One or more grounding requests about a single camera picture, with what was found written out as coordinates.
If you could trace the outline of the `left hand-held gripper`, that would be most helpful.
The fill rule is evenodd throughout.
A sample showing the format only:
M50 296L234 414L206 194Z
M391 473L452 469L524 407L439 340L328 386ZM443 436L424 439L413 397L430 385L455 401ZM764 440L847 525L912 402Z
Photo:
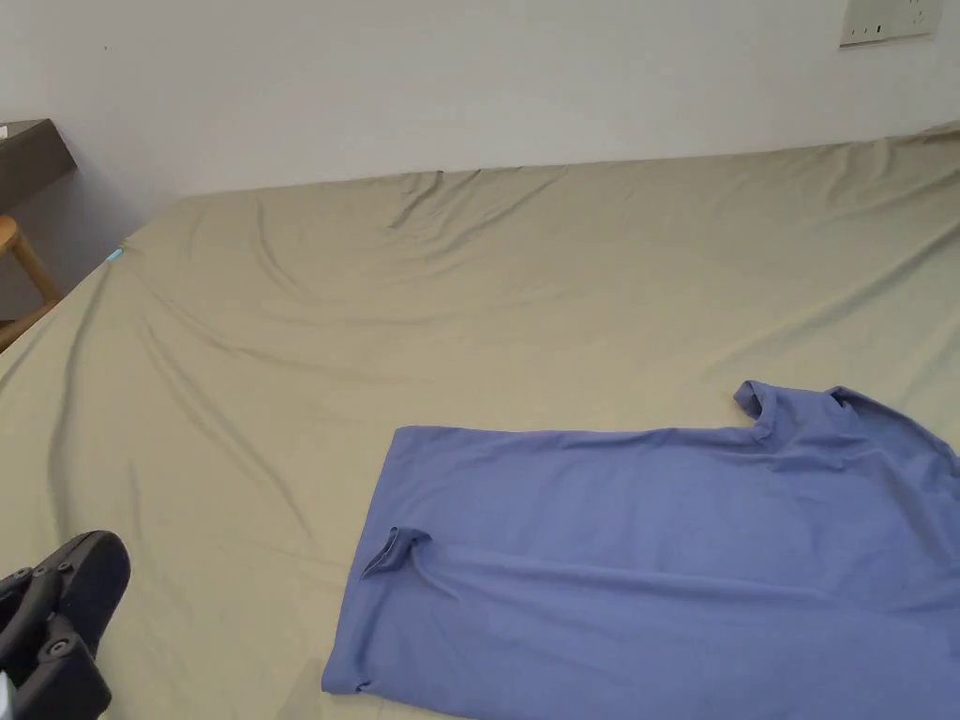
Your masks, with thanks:
M101 718L94 656L130 576L120 537L95 530L1 578L0 720Z

